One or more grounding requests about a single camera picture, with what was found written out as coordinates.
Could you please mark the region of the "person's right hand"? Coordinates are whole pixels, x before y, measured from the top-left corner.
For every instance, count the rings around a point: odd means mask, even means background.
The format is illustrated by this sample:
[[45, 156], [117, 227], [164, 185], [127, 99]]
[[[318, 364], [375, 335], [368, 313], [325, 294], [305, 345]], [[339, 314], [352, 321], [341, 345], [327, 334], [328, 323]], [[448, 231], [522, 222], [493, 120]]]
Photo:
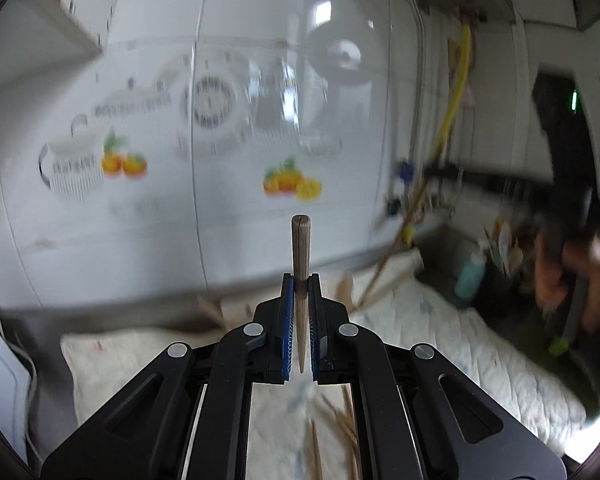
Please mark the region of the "person's right hand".
[[562, 284], [565, 270], [584, 275], [588, 279], [588, 299], [581, 316], [584, 330], [592, 334], [600, 328], [600, 234], [588, 245], [565, 244], [562, 260], [550, 258], [545, 240], [539, 234], [535, 241], [534, 267], [535, 297], [544, 310], [556, 310], [567, 297], [567, 286]]

